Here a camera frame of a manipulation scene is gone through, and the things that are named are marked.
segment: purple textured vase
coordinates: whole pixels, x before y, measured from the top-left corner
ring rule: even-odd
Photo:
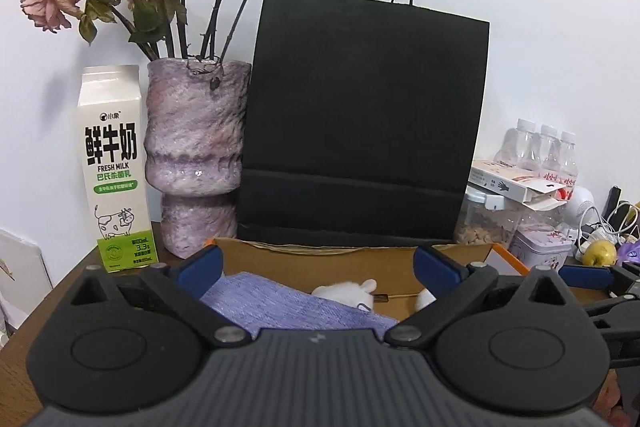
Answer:
[[[236,233],[251,65],[161,58],[148,65],[146,179],[162,196],[162,239],[182,258]]]

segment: white wall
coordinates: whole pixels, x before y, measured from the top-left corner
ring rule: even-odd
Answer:
[[[84,66],[139,63],[126,32],[101,25],[89,48],[75,30],[32,27],[19,0],[0,0],[0,228],[42,248],[54,283],[94,245],[77,145],[75,106]],[[188,0],[199,48],[212,0]],[[239,0],[226,0],[225,35]],[[229,58],[251,61],[261,0],[251,0]],[[612,184],[640,199],[636,99],[640,0],[416,0],[491,22],[491,51],[477,155],[491,156],[517,117],[578,134],[580,183],[600,205]],[[146,87],[146,74],[143,75]],[[158,195],[150,195],[158,217]]]

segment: white plush toy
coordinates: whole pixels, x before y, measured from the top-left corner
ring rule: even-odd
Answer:
[[[311,295],[370,312],[373,310],[372,293],[377,286],[378,283],[374,279],[367,279],[362,284],[340,282],[331,286],[318,286]]]
[[[435,297],[433,294],[425,288],[420,293],[418,293],[417,298],[415,299],[415,310],[420,311],[422,308],[426,308],[429,304],[435,301]]]

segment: milk carton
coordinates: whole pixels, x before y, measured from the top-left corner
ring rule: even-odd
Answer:
[[[85,68],[78,102],[92,229],[109,272],[158,262],[146,206],[137,66]]]

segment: cow illustration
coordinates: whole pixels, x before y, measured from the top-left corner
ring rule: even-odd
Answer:
[[[123,208],[117,214],[98,216],[97,204],[94,208],[94,216],[95,219],[98,220],[100,233],[105,239],[111,239],[117,235],[129,235],[131,232],[131,223],[133,223],[135,218],[130,208]]]

